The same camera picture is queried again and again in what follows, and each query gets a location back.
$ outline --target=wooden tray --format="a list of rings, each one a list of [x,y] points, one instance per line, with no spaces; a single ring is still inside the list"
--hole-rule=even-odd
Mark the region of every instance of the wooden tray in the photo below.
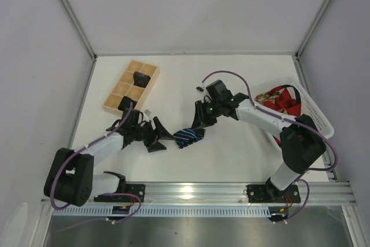
[[[134,72],[141,72],[150,76],[150,81],[145,88],[134,85]],[[135,105],[135,109],[141,110],[159,74],[159,67],[131,60],[126,70],[121,75],[120,80],[104,102],[104,110],[121,117],[122,111],[118,110],[118,106],[124,96],[128,96],[130,99],[137,101],[138,103]]]

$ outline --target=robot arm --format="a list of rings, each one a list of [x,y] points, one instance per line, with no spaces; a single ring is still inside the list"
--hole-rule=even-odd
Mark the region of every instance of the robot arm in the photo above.
[[[125,109],[123,118],[127,113],[128,109]],[[162,126],[157,117],[153,118],[156,127],[153,129],[151,121],[139,122],[140,114],[140,111],[133,109],[128,114],[125,122],[123,120],[114,122],[107,129],[110,133],[92,141],[84,151],[72,158],[61,171],[55,186],[54,198],[80,207],[86,203],[90,196],[115,193],[118,189],[124,191],[121,188],[125,184],[124,176],[114,172],[93,175],[94,167],[111,154],[127,147],[133,141],[142,141],[147,151],[151,153],[166,149],[164,145],[159,143],[160,139],[173,140],[173,136]],[[58,172],[66,160],[76,154],[76,150],[61,148],[56,152],[44,186],[46,196],[51,196],[51,189]]]
[[[280,138],[283,163],[279,169],[266,181],[266,198],[277,200],[284,191],[326,151],[321,138],[300,128],[295,124],[283,121],[256,109],[247,95],[232,93],[221,80],[206,87],[209,101],[195,103],[195,117],[192,128],[197,130],[217,123],[217,117],[227,116],[235,120],[245,121],[262,128],[264,131]],[[299,121],[317,130],[313,120],[308,115],[298,118],[284,115],[264,107],[273,114],[280,114],[282,119]]]

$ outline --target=white wall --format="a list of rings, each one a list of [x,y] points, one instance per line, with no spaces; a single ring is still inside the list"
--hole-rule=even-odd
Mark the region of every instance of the white wall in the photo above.
[[[370,0],[335,0],[302,58],[313,96],[335,129],[338,172],[370,227]]]
[[[295,52],[323,0],[69,0],[97,54]]]
[[[57,0],[0,0],[0,7],[0,234],[27,202],[19,244],[26,246],[54,154],[71,135],[91,61]]]

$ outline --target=red wire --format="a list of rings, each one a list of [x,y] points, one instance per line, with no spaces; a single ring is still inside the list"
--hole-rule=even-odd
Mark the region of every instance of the red wire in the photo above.
[[[135,198],[131,197],[131,206],[135,205]]]
[[[290,201],[290,206],[287,207],[289,209],[289,208],[291,208],[293,206],[293,200],[290,198],[289,195],[287,195],[286,199],[288,199]]]

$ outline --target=white plastic basket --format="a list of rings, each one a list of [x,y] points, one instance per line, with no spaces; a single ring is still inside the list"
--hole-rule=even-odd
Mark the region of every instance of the white plastic basket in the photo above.
[[[268,92],[271,89],[277,86],[280,86],[280,85],[294,86],[299,91],[299,94],[301,95],[301,102],[302,102],[301,114],[306,114],[310,116],[313,122],[315,123],[318,131],[326,138],[330,138],[334,135],[333,126],[330,124],[328,119],[324,116],[320,108],[311,99],[310,95],[302,87],[299,81],[293,76],[291,75],[277,76],[276,78],[268,80],[264,83],[251,86],[250,91],[254,99],[258,94]],[[293,88],[287,88],[287,89],[290,95],[294,98]]]

